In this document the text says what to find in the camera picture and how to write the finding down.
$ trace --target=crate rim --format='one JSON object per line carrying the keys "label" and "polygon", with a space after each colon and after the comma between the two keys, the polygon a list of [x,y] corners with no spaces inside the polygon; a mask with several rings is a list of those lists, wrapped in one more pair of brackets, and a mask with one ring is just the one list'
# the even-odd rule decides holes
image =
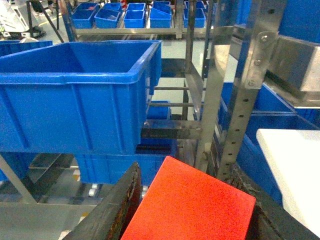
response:
{"label": "crate rim", "polygon": [[[65,42],[58,44],[61,45],[82,45],[82,44],[126,44],[128,40],[107,40],[103,42]],[[68,85],[68,84],[118,84],[127,85],[134,84],[139,81],[140,76],[143,74],[143,68],[148,61],[153,57],[156,51],[161,47],[160,40],[135,40],[135,43],[150,43],[152,44],[148,49],[140,56],[140,58],[132,65],[128,72],[0,72],[0,86],[1,85]],[[54,48],[57,45],[48,46],[46,48]],[[0,58],[1,61],[5,61],[6,58],[12,56],[22,57],[30,52],[41,51],[42,48],[31,49],[23,52],[17,52],[9,54]],[[43,76],[54,78],[55,81],[50,83],[42,82]],[[113,80],[105,81],[105,79],[112,77]]]}

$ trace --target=metal post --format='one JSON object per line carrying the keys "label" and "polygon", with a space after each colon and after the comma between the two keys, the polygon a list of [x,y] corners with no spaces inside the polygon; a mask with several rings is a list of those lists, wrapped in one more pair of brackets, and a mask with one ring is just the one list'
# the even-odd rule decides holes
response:
{"label": "metal post", "polygon": [[26,10],[28,12],[28,23],[29,23],[29,31],[30,37],[34,37],[34,27],[32,25],[32,16],[31,16],[31,8],[30,8],[31,1],[26,1]]}
{"label": "metal post", "polygon": [[182,29],[184,27],[183,23],[183,15],[184,15],[184,0],[176,0],[175,1],[175,22],[176,22],[176,39],[182,38]]}
{"label": "metal post", "polygon": [[26,204],[36,204],[36,200],[28,191],[26,186],[21,182],[16,173],[11,169],[6,160],[0,155],[0,169],[4,172],[7,178],[11,181],[11,183],[15,186],[15,188],[22,195],[23,201]]}
{"label": "metal post", "polygon": [[270,63],[286,3],[286,0],[253,0],[243,36],[232,38],[229,53],[238,59],[238,64],[228,106],[226,124],[229,126],[217,174],[222,181],[230,177],[230,167],[236,162]]}
{"label": "metal post", "polygon": [[51,27],[53,28],[55,34],[57,35],[57,37],[59,38],[59,40],[61,41],[61,43],[64,43],[65,41],[63,40],[63,38],[61,37],[60,33],[58,32],[58,30],[56,29],[54,23],[51,21],[48,13],[46,12],[46,10],[44,9],[44,7],[42,6],[42,4],[39,2],[39,6],[41,8],[41,11],[44,13],[46,19],[48,20],[48,22],[50,23]]}
{"label": "metal post", "polygon": [[66,30],[66,34],[68,35],[69,42],[77,42],[78,37],[76,33],[76,29],[74,26],[74,22],[71,18],[71,4],[70,0],[60,0],[60,10]]}
{"label": "metal post", "polygon": [[60,21],[59,21],[59,0],[55,2],[55,11],[56,11],[56,29],[59,30],[60,28]]}

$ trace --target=red object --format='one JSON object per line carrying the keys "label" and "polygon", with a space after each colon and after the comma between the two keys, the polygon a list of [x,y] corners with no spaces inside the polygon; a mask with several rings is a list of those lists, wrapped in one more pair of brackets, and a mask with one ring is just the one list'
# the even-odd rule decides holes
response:
{"label": "red object", "polygon": [[255,202],[167,156],[121,240],[244,240]]}

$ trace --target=blue storage bin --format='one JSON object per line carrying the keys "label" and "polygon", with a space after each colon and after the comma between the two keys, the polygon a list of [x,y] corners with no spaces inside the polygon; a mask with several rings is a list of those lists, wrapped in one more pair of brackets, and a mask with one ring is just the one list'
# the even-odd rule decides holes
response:
{"label": "blue storage bin", "polygon": [[145,3],[129,3],[128,7],[126,9],[127,11],[145,11],[146,10],[146,4]]}
{"label": "blue storage bin", "polygon": [[[158,8],[167,7],[166,5],[159,5]],[[168,6],[168,12],[152,8],[150,11],[150,27],[151,28],[171,28],[171,8]]]}
{"label": "blue storage bin", "polygon": [[[189,1],[185,1],[184,2],[184,7],[186,9],[189,8]],[[201,1],[201,0],[200,1],[196,1],[196,8],[197,9],[203,9],[204,12],[207,12],[207,8],[206,8],[204,2]]]}
{"label": "blue storage bin", "polygon": [[37,41],[19,43],[19,41],[0,41],[0,57],[22,51],[51,46],[52,41]]}
{"label": "blue storage bin", "polygon": [[[169,103],[169,101],[152,101],[152,103]],[[167,106],[151,106],[148,109],[147,119],[171,120],[171,108]],[[172,139],[142,138],[139,146],[171,146]]]}
{"label": "blue storage bin", "polygon": [[[206,16],[205,16],[204,10],[202,8],[197,8],[195,13],[194,27],[204,28],[205,22],[206,22]],[[183,23],[184,23],[184,27],[187,28],[188,27],[188,8],[185,8],[183,10]]]}
{"label": "blue storage bin", "polygon": [[145,11],[126,11],[124,25],[127,29],[143,29],[146,24]]}
{"label": "blue storage bin", "polygon": [[[37,153],[25,152],[0,152],[0,154],[20,179],[27,175],[29,166],[37,155]],[[0,181],[7,180],[7,176],[0,169]]]}
{"label": "blue storage bin", "polygon": [[121,2],[106,3],[106,4],[103,6],[103,9],[118,11],[118,12],[122,13]]}
{"label": "blue storage bin", "polygon": [[281,192],[256,138],[258,129],[319,130],[319,128],[297,115],[252,114],[250,117],[237,163],[273,200],[281,205]]}
{"label": "blue storage bin", "polygon": [[94,24],[96,11],[78,10],[72,14],[73,24],[76,29],[91,29]]}
{"label": "blue storage bin", "polygon": [[116,29],[121,13],[101,8],[94,16],[95,25],[100,29]]}
{"label": "blue storage bin", "polygon": [[[220,109],[218,112],[219,124],[226,124],[228,105],[231,98],[233,83],[225,82],[221,93]],[[265,85],[262,85],[253,107],[253,114],[295,114],[286,101]]]}
{"label": "blue storage bin", "polygon": [[153,8],[157,8],[158,6],[171,6],[171,2],[170,1],[153,1]]}
{"label": "blue storage bin", "polygon": [[63,43],[1,57],[0,73],[1,152],[133,154],[161,42]]}
{"label": "blue storage bin", "polygon": [[73,12],[76,11],[94,11],[97,12],[99,10],[100,6],[98,3],[94,2],[83,2],[80,3]]}
{"label": "blue storage bin", "polygon": [[80,180],[86,184],[115,184],[134,162],[141,168],[141,183],[149,186],[166,156],[175,156],[177,142],[170,149],[140,150],[134,155],[75,155]]}

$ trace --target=blue container stack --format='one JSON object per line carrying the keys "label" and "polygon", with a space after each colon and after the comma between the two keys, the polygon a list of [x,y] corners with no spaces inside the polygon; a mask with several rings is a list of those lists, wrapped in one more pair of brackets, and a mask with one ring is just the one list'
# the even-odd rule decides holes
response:
{"label": "blue container stack", "polygon": [[120,17],[120,11],[101,8],[94,16],[94,21],[97,28],[116,29]]}
{"label": "blue container stack", "polygon": [[[189,8],[189,1],[184,2],[184,7],[187,9]],[[205,13],[207,12],[207,8],[202,0],[196,1],[196,8],[202,9]]]}
{"label": "blue container stack", "polygon": [[[188,27],[188,8],[185,8],[183,10],[183,23],[184,27]],[[205,27],[205,22],[206,22],[206,16],[204,13],[204,10],[202,8],[197,8],[196,13],[195,13],[195,23],[194,27],[195,28],[204,28]]]}
{"label": "blue container stack", "polygon": [[134,154],[161,43],[63,43],[3,56],[0,73],[0,152]]}
{"label": "blue container stack", "polygon": [[165,1],[154,2],[150,11],[151,28],[171,28],[172,11]]}
{"label": "blue container stack", "polygon": [[[168,107],[150,107],[148,119],[170,119]],[[175,156],[177,142],[172,139],[145,139],[147,148],[138,146],[132,155],[75,155],[80,179],[89,184],[115,184],[133,162],[141,168],[141,183],[149,186],[166,156]]]}
{"label": "blue container stack", "polygon": [[[231,98],[233,83],[225,82],[221,93],[220,109],[218,112],[218,122],[225,128],[227,121],[228,105]],[[270,88],[263,85],[258,93],[253,107],[253,114],[285,114],[294,115],[294,110],[281,97]]]}
{"label": "blue container stack", "polygon": [[126,28],[143,29],[146,25],[146,4],[129,3],[124,16]]}
{"label": "blue container stack", "polygon": [[99,8],[98,3],[91,2],[84,2],[77,6],[72,14],[74,27],[76,29],[91,29]]}
{"label": "blue container stack", "polygon": [[19,41],[0,41],[0,57],[27,50],[48,47],[52,44],[52,41],[37,41],[24,43],[19,43]]}
{"label": "blue container stack", "polygon": [[[9,164],[15,174],[23,179],[29,170],[29,166],[33,159],[36,157],[36,153],[25,152],[0,152],[0,155]],[[7,181],[7,176],[0,169],[0,181]]]}

